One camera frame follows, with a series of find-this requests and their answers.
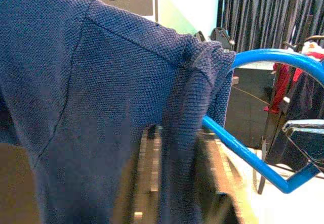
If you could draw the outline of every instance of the knit sweater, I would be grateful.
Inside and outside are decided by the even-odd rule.
[[[196,133],[207,111],[224,124],[234,53],[98,0],[0,0],[0,28],[0,142],[27,149],[43,223],[111,223],[153,124],[158,222],[198,221]]]

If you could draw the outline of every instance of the dark curtain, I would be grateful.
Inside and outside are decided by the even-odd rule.
[[[314,13],[311,35],[323,29],[323,0],[224,0],[222,27],[236,42],[237,52],[259,48],[282,48],[303,33],[310,12]]]

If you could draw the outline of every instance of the clothes hanger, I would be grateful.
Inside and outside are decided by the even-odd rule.
[[[279,62],[300,68],[314,77],[322,86],[324,85],[324,65],[322,63],[287,50],[261,49],[239,53],[235,57],[231,70],[249,63],[261,61]],[[204,116],[202,124],[213,131],[226,147],[231,149],[283,193],[288,194],[292,192],[320,173],[320,170],[312,162],[309,162],[299,172],[285,180],[210,117]]]

